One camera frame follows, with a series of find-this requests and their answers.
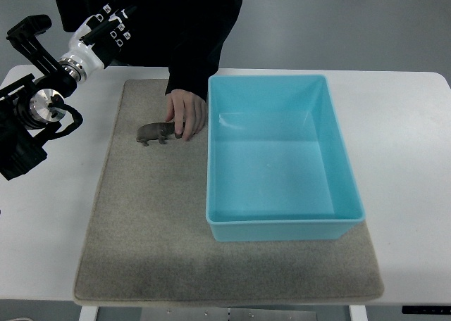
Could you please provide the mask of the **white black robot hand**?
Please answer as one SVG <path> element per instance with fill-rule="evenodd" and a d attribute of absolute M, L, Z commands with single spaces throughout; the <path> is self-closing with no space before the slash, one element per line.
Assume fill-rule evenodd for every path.
<path fill-rule="evenodd" d="M 109 3 L 88 17 L 70 38 L 68 52 L 59 60 L 62 68 L 83 83 L 93 72 L 110 66 L 132 38 L 130 22 L 136 10 L 133 5 L 116 8 Z"/>

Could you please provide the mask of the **person's bare hand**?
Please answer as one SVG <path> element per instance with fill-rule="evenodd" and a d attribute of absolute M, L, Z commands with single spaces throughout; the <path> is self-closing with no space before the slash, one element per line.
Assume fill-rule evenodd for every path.
<path fill-rule="evenodd" d="M 206 123 L 207 105 L 200 96 L 183 89 L 174 89 L 166 95 L 166 119 L 175 125 L 175 133 L 189 141 L 200 133 Z"/>

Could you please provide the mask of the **person's black sleeve forearm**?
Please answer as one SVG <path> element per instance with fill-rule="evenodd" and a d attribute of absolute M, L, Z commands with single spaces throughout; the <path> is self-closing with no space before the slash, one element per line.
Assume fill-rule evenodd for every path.
<path fill-rule="evenodd" d="M 207 98 L 221 50 L 242 0 L 118 0 L 136 6 L 130 43 L 118 59 L 133 66 L 167 67 L 167 92 L 182 89 Z"/>

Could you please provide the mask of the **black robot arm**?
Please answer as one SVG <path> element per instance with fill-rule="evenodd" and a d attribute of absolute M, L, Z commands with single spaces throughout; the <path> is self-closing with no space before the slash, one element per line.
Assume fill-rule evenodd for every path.
<path fill-rule="evenodd" d="M 1 174 L 11 180 L 47 158 L 43 146 L 81 126 L 82 115 L 65 103 L 80 75 L 62 65 L 39 43 L 51 27 L 47 15 L 31 15 L 7 32 L 7 40 L 41 73 L 28 74 L 1 89 Z"/>

